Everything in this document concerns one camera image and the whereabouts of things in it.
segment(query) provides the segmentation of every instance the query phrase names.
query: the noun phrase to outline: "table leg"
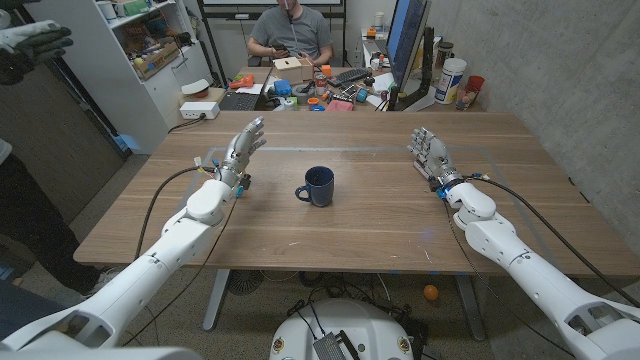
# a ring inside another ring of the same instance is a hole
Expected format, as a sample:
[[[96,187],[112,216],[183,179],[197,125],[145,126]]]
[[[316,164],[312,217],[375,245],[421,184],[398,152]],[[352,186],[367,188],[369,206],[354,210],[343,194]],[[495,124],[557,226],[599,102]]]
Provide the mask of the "table leg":
[[[207,331],[215,328],[216,318],[222,305],[222,298],[227,290],[230,272],[231,270],[229,269],[218,269],[216,273],[213,289],[211,289],[211,297],[209,298],[209,306],[207,306],[207,313],[204,315],[204,321],[202,322],[202,327]]]
[[[486,336],[484,333],[484,327],[482,326],[482,318],[480,317],[480,309],[478,308],[476,295],[473,292],[471,276],[456,275],[455,278],[458,286],[458,293],[462,300],[462,306],[464,307],[464,312],[467,315],[467,325],[469,325],[471,337],[476,341],[482,341],[486,339]]]

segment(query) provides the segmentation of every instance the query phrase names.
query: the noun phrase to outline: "whiteboard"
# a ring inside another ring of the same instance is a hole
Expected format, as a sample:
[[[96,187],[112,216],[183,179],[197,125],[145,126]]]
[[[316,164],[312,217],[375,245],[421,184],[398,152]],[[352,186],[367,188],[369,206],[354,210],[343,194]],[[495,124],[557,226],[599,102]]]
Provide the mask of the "whiteboard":
[[[340,5],[341,0],[299,0],[305,5]],[[276,0],[204,0],[205,5],[276,5]]]

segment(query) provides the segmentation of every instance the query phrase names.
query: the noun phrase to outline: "blue mug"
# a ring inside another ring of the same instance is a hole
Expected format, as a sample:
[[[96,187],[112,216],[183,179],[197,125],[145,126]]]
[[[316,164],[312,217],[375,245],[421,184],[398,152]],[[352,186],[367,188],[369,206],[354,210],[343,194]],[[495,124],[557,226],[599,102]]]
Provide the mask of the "blue mug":
[[[312,167],[304,175],[306,185],[296,189],[296,197],[318,207],[327,206],[333,198],[333,179],[331,169],[324,166]],[[308,197],[300,197],[300,193],[303,191],[307,192]]]

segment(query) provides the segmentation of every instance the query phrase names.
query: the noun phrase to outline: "mug handle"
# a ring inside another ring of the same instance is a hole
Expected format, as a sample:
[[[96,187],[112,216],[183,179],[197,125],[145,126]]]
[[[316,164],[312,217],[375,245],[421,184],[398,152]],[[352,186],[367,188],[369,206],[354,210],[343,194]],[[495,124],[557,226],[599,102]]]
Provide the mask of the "mug handle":
[[[300,193],[303,191],[306,191],[307,195],[309,195],[309,185],[300,186],[299,188],[296,189],[296,197],[298,198],[298,200],[311,202],[310,196],[307,196],[306,198],[300,197]]]

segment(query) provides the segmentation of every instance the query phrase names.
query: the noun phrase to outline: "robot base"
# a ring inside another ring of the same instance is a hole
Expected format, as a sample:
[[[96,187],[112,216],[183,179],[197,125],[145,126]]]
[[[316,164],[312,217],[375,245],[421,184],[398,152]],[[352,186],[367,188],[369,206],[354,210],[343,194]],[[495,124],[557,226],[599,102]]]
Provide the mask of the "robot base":
[[[326,299],[313,303],[325,333],[344,331],[358,357],[366,359],[413,359],[407,333],[391,316],[377,307],[352,299]],[[323,337],[310,306],[300,310],[318,339]],[[271,360],[318,359],[313,335],[307,324],[293,314],[280,325],[271,343]],[[346,345],[340,343],[346,359],[351,359]]]

